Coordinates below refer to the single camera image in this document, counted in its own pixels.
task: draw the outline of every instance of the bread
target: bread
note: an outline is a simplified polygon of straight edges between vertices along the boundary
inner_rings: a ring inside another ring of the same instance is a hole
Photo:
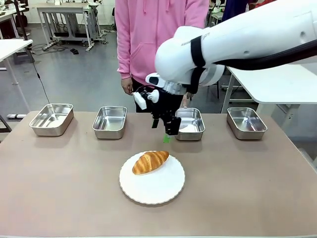
[[[168,158],[167,151],[153,151],[144,153],[133,166],[132,172],[135,175],[141,175],[156,170]]]

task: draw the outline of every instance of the machine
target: machine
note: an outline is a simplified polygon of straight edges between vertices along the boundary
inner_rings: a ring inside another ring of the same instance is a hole
[[[317,1],[277,0],[212,28],[179,27],[158,48],[157,72],[146,77],[155,89],[143,86],[134,98],[142,109],[151,107],[152,128],[162,119],[166,134],[177,135],[182,96],[216,83],[225,66],[259,70],[314,62],[316,55]]]

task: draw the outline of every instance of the metal tray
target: metal tray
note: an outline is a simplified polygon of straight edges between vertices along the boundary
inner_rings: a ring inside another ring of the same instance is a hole
[[[267,126],[251,108],[228,108],[227,121],[239,140],[260,140]]]
[[[60,136],[74,117],[71,104],[47,104],[30,122],[38,136]]]
[[[180,108],[176,116],[182,119],[177,140],[201,140],[205,125],[200,111],[196,108]]]
[[[93,123],[98,139],[120,139],[123,137],[127,108],[102,107]]]

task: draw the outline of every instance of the person's hand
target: person's hand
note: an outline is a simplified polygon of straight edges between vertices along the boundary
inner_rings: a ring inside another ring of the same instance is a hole
[[[190,99],[190,101],[191,101],[193,96],[194,96],[194,94],[191,94],[191,93],[186,93],[183,96],[183,100],[182,100],[183,108],[187,108],[187,100]]]
[[[124,92],[130,96],[132,96],[132,78],[124,78],[121,80],[121,87],[123,88]]]

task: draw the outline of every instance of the white plate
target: white plate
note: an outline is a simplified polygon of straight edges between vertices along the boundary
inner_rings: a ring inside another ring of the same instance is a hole
[[[132,168],[145,152],[128,159],[121,168],[119,183],[131,199],[144,204],[160,204],[176,197],[185,183],[185,172],[180,162],[169,155],[158,169],[135,175]]]

